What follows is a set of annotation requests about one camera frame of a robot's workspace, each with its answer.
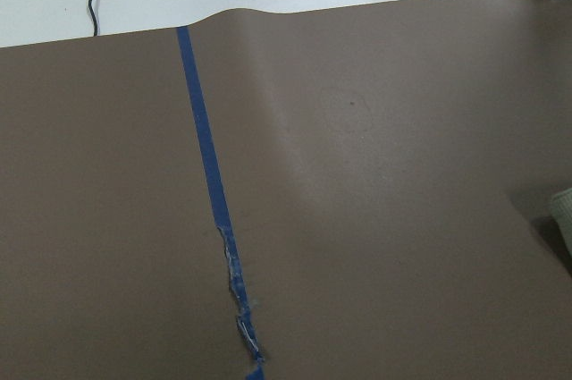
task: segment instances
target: blue painter's tape strip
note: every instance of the blue painter's tape strip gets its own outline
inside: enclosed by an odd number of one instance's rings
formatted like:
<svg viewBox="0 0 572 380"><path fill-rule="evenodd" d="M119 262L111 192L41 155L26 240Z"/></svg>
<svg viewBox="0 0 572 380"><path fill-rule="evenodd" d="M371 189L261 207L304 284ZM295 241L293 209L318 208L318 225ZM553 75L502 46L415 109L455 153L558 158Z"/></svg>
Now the blue painter's tape strip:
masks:
<svg viewBox="0 0 572 380"><path fill-rule="evenodd" d="M247 290L242 278L239 251L234 239L234 232L232 231L231 216L224 196L223 180L221 179L221 172L218 166L218 160L216 159L215 144L208 124L205 99L203 98L203 90L198 80L197 65L195 64L195 56L193 55L188 28L177 28L177 36L179 38L179 47L181 48L185 77L187 78L190 104L195 118L200 154L203 157L203 166L205 167L206 185L208 187L208 195L211 199L214 222L223 236L226 258L229 264L231 290L239 305L239 314L236 318L237 326L257 363L256 369L246 378L247 380L264 380L264 372L262 369L264 358L258 347L257 335L250 320L250 306L248 304Z"/></svg>

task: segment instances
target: torn tape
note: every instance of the torn tape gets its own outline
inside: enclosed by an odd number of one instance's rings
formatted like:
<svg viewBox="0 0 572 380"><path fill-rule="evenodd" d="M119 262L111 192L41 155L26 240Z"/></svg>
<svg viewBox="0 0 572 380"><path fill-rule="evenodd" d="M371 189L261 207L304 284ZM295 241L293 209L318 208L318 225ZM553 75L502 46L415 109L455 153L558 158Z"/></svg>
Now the torn tape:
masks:
<svg viewBox="0 0 572 380"><path fill-rule="evenodd" d="M195 118L198 145L203 158L205 168L206 185L211 199L214 222L224 241L226 259L229 265L230 287L239 306L239 314L236 317L237 326L244 337L253 359L257 363L256 369L250 373L247 380L264 380L262 364L264 358L258 347L257 335L250 320L250 306L244 279L242 278L242 266L240 265L239 251L232 231L231 216L224 196L223 180L216 159L215 144L206 114L205 99L198 79L197 65L193 48L190 43L190 35L187 27L177 28L181 59L187 79L190 105Z"/></svg>

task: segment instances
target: blue tape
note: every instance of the blue tape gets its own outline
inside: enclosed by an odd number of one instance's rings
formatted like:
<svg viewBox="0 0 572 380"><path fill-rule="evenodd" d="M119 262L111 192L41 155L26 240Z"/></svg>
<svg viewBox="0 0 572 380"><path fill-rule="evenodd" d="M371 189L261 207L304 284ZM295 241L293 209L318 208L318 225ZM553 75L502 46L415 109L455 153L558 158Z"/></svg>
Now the blue tape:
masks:
<svg viewBox="0 0 572 380"><path fill-rule="evenodd" d="M215 144L208 124L206 114L205 99L203 90L198 79L197 65L193 55L193 47L190 43L189 30L187 27L177 28L179 47L181 49L181 59L187 79L189 89L190 105L195 118L195 128L197 129L198 145L203 158L205 168L206 185L208 195L211 199L214 223L224 240L226 258L229 265L230 286L234 297L239 305L239 314L236 317L237 326L244 337L248 349L253 359L257 363L256 369L249 374L247 380L264 380L262 364L264 358L258 347L257 335L250 320L250 306L244 280L242 278L242 266L240 265L239 251L232 231L231 216L224 196L223 180L216 159Z"/></svg>

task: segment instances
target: gray towel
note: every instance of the gray towel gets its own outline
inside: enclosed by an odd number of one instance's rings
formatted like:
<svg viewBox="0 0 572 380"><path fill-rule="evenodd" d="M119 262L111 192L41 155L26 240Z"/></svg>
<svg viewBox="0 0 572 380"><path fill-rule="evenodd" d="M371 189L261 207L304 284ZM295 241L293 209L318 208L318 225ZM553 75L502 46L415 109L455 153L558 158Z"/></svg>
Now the gray towel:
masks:
<svg viewBox="0 0 572 380"><path fill-rule="evenodd" d="M568 251L572 254L572 188L553 196L549 209L558 222Z"/></svg>

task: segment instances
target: brown mat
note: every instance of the brown mat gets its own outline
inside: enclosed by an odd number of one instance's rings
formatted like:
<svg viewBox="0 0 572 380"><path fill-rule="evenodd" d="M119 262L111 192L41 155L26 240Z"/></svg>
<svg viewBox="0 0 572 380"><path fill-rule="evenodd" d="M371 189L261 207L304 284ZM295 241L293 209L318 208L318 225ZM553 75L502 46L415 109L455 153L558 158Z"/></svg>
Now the brown mat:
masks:
<svg viewBox="0 0 572 380"><path fill-rule="evenodd" d="M571 19L411 0L191 27L269 379L569 379L543 216L572 180Z"/></svg>
<svg viewBox="0 0 572 380"><path fill-rule="evenodd" d="M244 378L175 31L0 50L0 134L0 378Z"/></svg>

